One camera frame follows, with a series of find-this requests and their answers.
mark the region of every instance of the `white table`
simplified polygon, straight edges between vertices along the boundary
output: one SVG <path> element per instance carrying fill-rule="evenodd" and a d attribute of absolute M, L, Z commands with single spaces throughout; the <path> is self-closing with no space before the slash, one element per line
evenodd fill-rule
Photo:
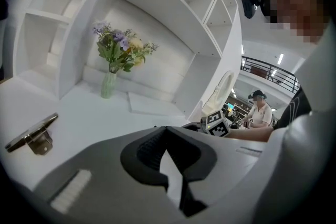
<path fill-rule="evenodd" d="M 96 142 L 157 126 L 182 126 L 182 117 L 130 112 L 127 93 L 116 92 L 105 100 L 100 86 L 80 82 L 62 100 L 55 100 L 20 78 L 0 87 L 0 158 L 9 177 L 34 189 L 51 170 Z M 53 149 L 35 155 L 25 145 L 8 153 L 5 145 L 22 132 L 58 112 L 50 126 Z"/>

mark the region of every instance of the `balcony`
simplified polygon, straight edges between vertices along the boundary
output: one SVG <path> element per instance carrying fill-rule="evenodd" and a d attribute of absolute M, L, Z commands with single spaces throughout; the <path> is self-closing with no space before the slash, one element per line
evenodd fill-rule
<path fill-rule="evenodd" d="M 286 89 L 290 92 L 288 92 L 290 96 L 293 96 L 300 88 L 300 83 L 294 74 L 267 62 L 245 56 L 241 58 L 240 69 L 242 71 L 259 76 Z"/>

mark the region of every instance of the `flower vase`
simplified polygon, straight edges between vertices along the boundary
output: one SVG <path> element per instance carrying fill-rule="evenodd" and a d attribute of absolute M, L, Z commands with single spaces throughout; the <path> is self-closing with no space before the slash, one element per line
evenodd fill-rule
<path fill-rule="evenodd" d="M 112 72 L 106 73 L 103 83 L 101 84 L 101 91 L 100 91 L 101 97 L 105 99 L 111 98 L 111 96 L 113 95 L 114 89 L 116 87 L 115 85 L 116 79 L 117 79 L 116 73 L 112 73 Z"/>

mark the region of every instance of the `man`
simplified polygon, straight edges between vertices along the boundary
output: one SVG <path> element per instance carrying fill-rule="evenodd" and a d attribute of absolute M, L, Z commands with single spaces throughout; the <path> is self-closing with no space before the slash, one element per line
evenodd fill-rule
<path fill-rule="evenodd" d="M 330 7 L 330 0 L 261 0 L 261 11 L 270 23 L 287 25 L 297 36 L 315 44 L 327 27 Z M 310 111 L 308 99 L 300 88 L 274 127 L 232 130 L 227 137 L 266 142 L 273 130 L 288 126 Z"/>
<path fill-rule="evenodd" d="M 243 118 L 243 121 L 248 121 L 252 119 L 253 122 L 250 123 L 250 128 L 262 128 L 267 127 L 272 120 L 272 109 L 265 101 L 266 95 L 262 91 L 257 90 L 253 93 L 252 99 L 254 105 L 252 106 L 250 113 Z"/>

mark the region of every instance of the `white shelving unit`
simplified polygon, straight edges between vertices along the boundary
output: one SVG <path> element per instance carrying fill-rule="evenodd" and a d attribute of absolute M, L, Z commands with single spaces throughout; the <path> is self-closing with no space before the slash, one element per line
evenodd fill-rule
<path fill-rule="evenodd" d="M 106 20 L 160 45 L 144 66 L 118 74 L 117 90 L 174 111 L 168 102 L 189 117 L 230 33 L 234 16 L 226 2 L 234 7 L 232 0 L 32 0 L 16 36 L 15 75 L 57 99 L 81 80 L 101 84 L 108 65 L 92 24 Z"/>

